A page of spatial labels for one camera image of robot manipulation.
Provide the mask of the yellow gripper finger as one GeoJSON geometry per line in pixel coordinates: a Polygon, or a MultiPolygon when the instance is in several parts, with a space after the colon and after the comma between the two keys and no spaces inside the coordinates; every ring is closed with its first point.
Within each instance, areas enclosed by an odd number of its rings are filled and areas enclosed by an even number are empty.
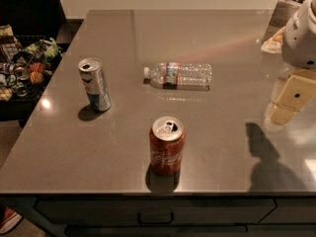
{"type": "Polygon", "coordinates": [[[276,80],[265,117],[277,125],[289,123],[316,96],[316,72],[298,69],[276,80]]]}

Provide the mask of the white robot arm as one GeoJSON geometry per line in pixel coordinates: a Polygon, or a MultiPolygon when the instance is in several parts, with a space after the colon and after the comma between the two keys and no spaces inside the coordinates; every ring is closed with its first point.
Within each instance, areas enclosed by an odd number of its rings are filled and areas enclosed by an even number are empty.
{"type": "Polygon", "coordinates": [[[316,0],[304,0],[261,50],[280,53],[287,68],[265,113],[269,122],[285,125],[316,96],[316,0]]]}

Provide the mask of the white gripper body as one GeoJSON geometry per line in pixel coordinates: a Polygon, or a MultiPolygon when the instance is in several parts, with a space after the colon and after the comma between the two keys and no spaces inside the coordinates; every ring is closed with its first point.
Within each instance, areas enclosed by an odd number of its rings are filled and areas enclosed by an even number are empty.
{"type": "Polygon", "coordinates": [[[305,0],[285,25],[281,54],[294,67],[316,69],[316,0],[305,0]]]}

